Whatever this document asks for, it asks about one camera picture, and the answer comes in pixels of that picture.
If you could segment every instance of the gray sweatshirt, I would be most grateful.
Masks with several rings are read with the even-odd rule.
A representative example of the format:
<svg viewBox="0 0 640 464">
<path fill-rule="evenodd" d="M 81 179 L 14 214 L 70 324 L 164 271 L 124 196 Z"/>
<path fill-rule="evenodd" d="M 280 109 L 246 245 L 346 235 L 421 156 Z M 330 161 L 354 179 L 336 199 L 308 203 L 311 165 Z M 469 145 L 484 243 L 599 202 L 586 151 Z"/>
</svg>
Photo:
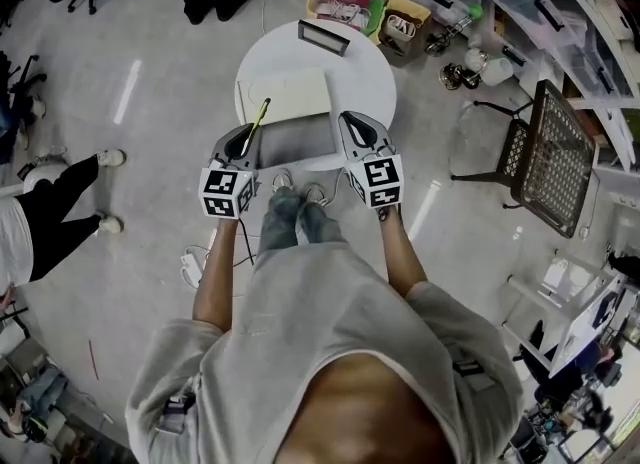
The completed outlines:
<svg viewBox="0 0 640 464">
<path fill-rule="evenodd" d="M 231 331 L 175 320 L 160 330 L 127 402 L 141 463 L 272 463 L 314 375 L 364 352 L 392 368 L 440 423 L 456 461 L 494 462 L 522 389 L 498 330 L 431 283 L 402 299 L 347 244 L 267 253 Z M 195 378 L 179 436 L 155 427 Z"/>
</svg>

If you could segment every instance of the yellow pen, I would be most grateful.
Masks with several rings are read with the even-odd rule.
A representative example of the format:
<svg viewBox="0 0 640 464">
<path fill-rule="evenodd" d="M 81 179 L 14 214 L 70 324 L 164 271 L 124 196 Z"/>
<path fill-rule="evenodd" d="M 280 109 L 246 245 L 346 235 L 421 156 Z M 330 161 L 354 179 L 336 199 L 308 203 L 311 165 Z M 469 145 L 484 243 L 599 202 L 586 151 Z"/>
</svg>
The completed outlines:
<svg viewBox="0 0 640 464">
<path fill-rule="evenodd" d="M 269 103 L 271 103 L 271 98 L 267 98 L 262 102 L 262 106 L 260 107 L 260 112 L 258 112 L 258 117 L 256 118 L 255 123 L 253 123 L 253 125 L 251 126 L 249 137 L 247 137 L 247 140 L 244 142 L 244 146 L 242 146 L 242 151 L 240 153 L 240 156 L 244 156 L 244 154 L 247 152 L 247 148 L 249 147 L 249 142 L 251 142 L 251 137 L 253 137 L 253 134 L 256 131 L 256 128 L 260 126 L 260 121 L 262 121 L 262 119 L 264 118 L 264 115 L 267 113 L 267 108 L 269 107 Z"/>
</svg>

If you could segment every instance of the gray pants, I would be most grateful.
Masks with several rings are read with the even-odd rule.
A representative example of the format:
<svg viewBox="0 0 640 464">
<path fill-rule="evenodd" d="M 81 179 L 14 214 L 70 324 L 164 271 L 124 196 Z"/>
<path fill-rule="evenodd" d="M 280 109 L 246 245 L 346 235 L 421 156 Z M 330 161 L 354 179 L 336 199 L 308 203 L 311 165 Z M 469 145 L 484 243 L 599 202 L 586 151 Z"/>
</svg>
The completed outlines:
<svg viewBox="0 0 640 464">
<path fill-rule="evenodd" d="M 46 420 L 67 382 L 69 379 L 55 366 L 49 364 L 37 379 L 20 392 L 18 400 L 26 402 L 32 414 Z"/>
<path fill-rule="evenodd" d="M 307 203 L 295 190 L 283 187 L 269 200 L 269 210 L 262 220 L 258 255 L 298 245 L 298 215 L 309 243 L 346 242 L 338 223 L 327 217 L 320 205 Z"/>
</svg>

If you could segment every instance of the metal chair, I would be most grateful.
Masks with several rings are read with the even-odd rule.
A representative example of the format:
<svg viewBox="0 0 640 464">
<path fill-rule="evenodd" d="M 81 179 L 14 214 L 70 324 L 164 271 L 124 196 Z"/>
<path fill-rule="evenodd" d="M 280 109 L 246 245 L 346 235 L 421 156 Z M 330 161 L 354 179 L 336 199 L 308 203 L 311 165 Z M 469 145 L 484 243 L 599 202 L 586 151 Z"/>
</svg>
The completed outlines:
<svg viewBox="0 0 640 464">
<path fill-rule="evenodd" d="M 524 206 L 566 238 L 571 238 L 582 212 L 591 177 L 595 145 L 573 108 L 548 80 L 538 82 L 533 102 L 517 110 L 475 102 L 513 117 L 495 171 L 451 175 L 453 181 L 481 181 L 508 187 Z M 533 105 L 531 122 L 520 112 Z"/>
</svg>

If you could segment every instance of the notepad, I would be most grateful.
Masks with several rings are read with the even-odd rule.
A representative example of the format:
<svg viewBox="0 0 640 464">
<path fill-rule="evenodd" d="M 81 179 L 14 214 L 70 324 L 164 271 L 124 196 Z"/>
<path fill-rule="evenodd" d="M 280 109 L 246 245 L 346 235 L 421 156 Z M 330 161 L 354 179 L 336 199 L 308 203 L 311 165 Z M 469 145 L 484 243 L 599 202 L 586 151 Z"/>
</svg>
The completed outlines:
<svg viewBox="0 0 640 464">
<path fill-rule="evenodd" d="M 255 121 L 266 98 L 271 98 L 262 124 L 331 112 L 324 70 L 305 68 L 277 75 L 239 80 L 244 123 Z"/>
</svg>

